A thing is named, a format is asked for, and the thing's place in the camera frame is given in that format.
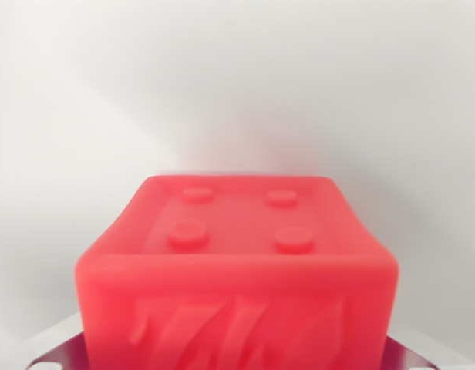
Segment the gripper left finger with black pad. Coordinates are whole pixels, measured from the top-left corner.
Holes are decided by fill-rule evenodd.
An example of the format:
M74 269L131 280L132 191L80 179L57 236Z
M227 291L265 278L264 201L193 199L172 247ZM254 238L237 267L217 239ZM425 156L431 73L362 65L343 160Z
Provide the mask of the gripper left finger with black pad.
M13 351L14 369L38 364L52 369L89 369L80 313L33 335Z

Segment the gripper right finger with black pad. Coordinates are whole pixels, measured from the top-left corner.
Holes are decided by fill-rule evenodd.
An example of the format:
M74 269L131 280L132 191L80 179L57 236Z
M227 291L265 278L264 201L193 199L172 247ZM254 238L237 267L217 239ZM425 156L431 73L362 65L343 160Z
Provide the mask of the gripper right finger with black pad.
M437 327L429 317L397 314L391 320L384 369L475 369L472 342L454 322Z

